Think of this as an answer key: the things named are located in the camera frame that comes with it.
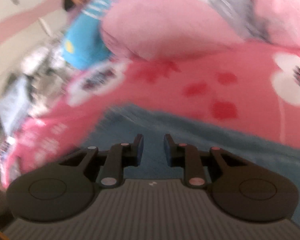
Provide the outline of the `blue denim jeans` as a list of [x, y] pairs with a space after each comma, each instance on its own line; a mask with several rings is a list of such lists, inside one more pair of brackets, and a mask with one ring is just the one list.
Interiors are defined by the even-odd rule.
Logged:
[[[300, 149], [134, 105], [107, 110], [83, 140], [81, 147], [96, 146], [102, 151], [108, 150], [119, 142], [133, 141], [137, 134], [144, 136], [142, 161], [139, 167], [125, 170], [126, 178], [181, 178], [181, 168], [167, 165], [163, 140], [165, 134], [170, 134], [175, 142], [191, 144], [202, 151], [217, 146], [277, 172], [290, 179], [300, 193]], [[300, 226], [300, 198], [293, 220]]]

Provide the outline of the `light blue sweatshirt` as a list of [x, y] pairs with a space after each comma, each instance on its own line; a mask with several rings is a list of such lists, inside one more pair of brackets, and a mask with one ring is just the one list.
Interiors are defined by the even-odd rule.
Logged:
[[28, 116], [31, 106], [29, 79], [19, 76], [0, 99], [0, 123], [6, 136], [12, 136]]

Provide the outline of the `red floral bed blanket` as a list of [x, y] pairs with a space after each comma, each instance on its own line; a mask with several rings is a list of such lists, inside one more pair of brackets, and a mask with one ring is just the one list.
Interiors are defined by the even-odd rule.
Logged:
[[63, 156], [105, 111], [134, 104], [300, 148], [300, 49], [244, 42], [195, 58], [104, 62], [78, 73], [51, 111], [27, 119], [0, 156], [3, 187]]

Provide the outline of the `white grey patterned blanket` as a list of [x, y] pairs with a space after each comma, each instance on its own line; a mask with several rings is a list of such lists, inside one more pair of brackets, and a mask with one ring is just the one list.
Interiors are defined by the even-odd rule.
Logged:
[[61, 41], [62, 36], [58, 35], [38, 44], [20, 62], [32, 102], [53, 100], [64, 92], [64, 86], [72, 76], [73, 68], [62, 56]]

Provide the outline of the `pink cream headboard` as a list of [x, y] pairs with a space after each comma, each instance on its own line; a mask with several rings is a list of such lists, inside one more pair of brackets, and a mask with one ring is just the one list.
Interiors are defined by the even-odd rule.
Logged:
[[61, 8], [61, 0], [0, 0], [0, 76], [44, 35], [39, 18]]

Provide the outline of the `pink floral duvet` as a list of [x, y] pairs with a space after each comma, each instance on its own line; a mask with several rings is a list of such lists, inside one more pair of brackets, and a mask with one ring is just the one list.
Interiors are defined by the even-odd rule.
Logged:
[[100, 33], [116, 56], [147, 60], [252, 39], [300, 48], [300, 0], [113, 0]]

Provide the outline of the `person in purple top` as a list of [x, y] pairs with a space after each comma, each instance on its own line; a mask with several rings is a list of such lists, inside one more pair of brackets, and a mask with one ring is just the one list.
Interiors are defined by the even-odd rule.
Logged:
[[87, 2], [89, 0], [63, 0], [63, 10], [67, 14], [68, 23], [71, 23], [77, 17]]

